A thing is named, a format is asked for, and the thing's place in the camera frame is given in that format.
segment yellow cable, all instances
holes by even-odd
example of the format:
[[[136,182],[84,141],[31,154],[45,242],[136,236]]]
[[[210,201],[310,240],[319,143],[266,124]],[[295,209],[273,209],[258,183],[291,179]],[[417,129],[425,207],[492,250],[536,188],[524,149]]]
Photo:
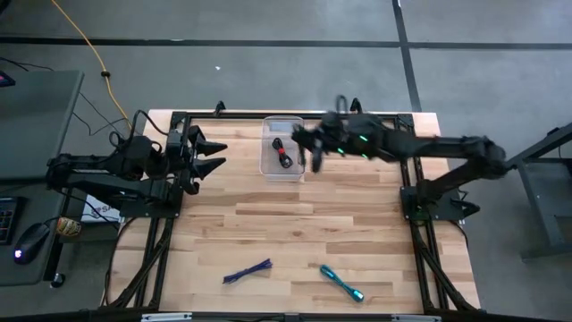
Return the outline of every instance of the yellow cable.
[[[65,19],[67,19],[67,21],[73,26],[73,28],[75,28],[79,32],[79,34],[83,37],[83,39],[86,41],[86,43],[88,43],[89,48],[91,48],[91,50],[93,50],[93,53],[96,54],[97,60],[99,61],[99,64],[101,64],[101,69],[103,70],[103,72],[108,72],[107,69],[105,68],[105,64],[104,64],[103,59],[101,59],[101,56],[97,52],[96,48],[93,47],[93,45],[91,45],[88,37],[86,37],[86,35],[83,33],[83,31],[81,31],[80,27],[78,27],[73,22],[72,18],[70,18],[70,16],[68,16],[67,13],[65,13],[65,11],[62,9],[62,7],[55,0],[52,0],[52,4],[55,5],[55,7],[60,11],[60,13],[63,14]],[[125,121],[127,122],[127,125],[129,126],[129,129],[131,130],[131,122],[129,121],[129,117],[127,117],[127,114],[125,114],[125,111],[123,111],[122,107],[117,102],[117,99],[115,99],[114,93],[111,91],[111,82],[109,81],[109,76],[104,76],[104,78],[105,78],[105,83],[107,84],[107,91],[109,92],[109,97],[113,100],[115,106],[117,107],[119,112],[123,115],[123,117],[125,118]]]

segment plastic bin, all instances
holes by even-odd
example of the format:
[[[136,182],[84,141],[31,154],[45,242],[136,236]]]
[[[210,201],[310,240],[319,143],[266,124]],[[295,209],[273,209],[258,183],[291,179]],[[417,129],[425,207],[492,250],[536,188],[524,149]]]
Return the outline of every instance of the plastic bin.
[[[305,168],[300,164],[298,143],[294,142],[292,127],[304,126],[304,120],[297,116],[269,116],[262,121],[262,147],[260,149],[260,173],[269,181],[297,182],[304,175]],[[284,151],[292,159],[292,166],[283,168],[278,159],[278,151],[273,148],[275,138],[282,140]]]

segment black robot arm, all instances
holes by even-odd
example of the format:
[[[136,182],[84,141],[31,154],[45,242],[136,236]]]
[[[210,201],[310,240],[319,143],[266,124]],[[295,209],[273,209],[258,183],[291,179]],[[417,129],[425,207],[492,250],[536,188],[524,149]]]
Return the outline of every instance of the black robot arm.
[[[417,183],[417,204],[434,202],[444,193],[477,179],[498,179],[507,168],[505,152],[486,137],[417,137],[391,129],[374,114],[325,114],[312,130],[296,127],[292,139],[312,153],[312,171],[318,172],[322,155],[339,153],[386,162],[411,157],[463,158],[467,162],[435,180]]]
[[[147,116],[142,111],[138,114]],[[50,159],[46,173],[48,188],[79,189],[120,210],[126,217],[175,217],[181,209],[183,193],[198,193],[195,179],[204,180],[226,161],[223,157],[198,159],[200,154],[209,156],[227,146],[206,141],[198,126],[185,121],[182,132],[176,128],[164,132],[165,149],[147,136],[133,135],[132,131],[127,139],[115,134],[115,151],[109,156],[61,154]]]

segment wooden tabletop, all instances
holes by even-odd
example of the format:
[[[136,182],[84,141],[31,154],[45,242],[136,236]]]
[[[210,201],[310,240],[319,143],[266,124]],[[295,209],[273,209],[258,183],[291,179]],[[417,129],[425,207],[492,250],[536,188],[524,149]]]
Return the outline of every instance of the wooden tabletop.
[[[171,112],[152,110],[149,116],[168,131]],[[417,135],[440,134],[436,114],[413,116]],[[411,234],[400,211],[398,165],[334,155],[324,160],[320,174],[307,170],[300,182],[268,182],[258,168],[262,120],[193,123],[208,140],[228,144],[211,156],[227,162],[201,183],[197,196],[184,199],[173,230],[161,310],[422,312]],[[145,135],[164,144],[165,136],[149,123]],[[444,159],[425,158],[422,164],[428,179],[449,170]],[[141,265],[148,225],[146,218],[134,221],[119,243],[112,298]],[[448,222],[436,222],[435,231],[443,270],[478,307],[463,235]],[[267,258],[272,269],[222,284],[225,275]],[[365,301],[354,302],[324,278],[322,264],[359,289]],[[437,303],[433,275],[427,275]]]

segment teal object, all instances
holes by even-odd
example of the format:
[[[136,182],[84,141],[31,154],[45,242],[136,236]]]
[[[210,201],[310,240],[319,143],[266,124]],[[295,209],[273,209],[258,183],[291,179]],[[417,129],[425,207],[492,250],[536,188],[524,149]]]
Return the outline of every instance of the teal object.
[[[346,290],[346,292],[349,294],[349,296],[351,296],[351,298],[354,301],[356,301],[356,302],[364,301],[365,296],[362,292],[360,292],[360,291],[356,290],[355,288],[352,288],[349,285],[343,283],[341,281],[341,279],[335,273],[333,273],[332,269],[329,268],[327,265],[321,265],[320,266],[320,272],[322,273],[322,275],[330,278],[337,285],[341,286],[341,288]]]

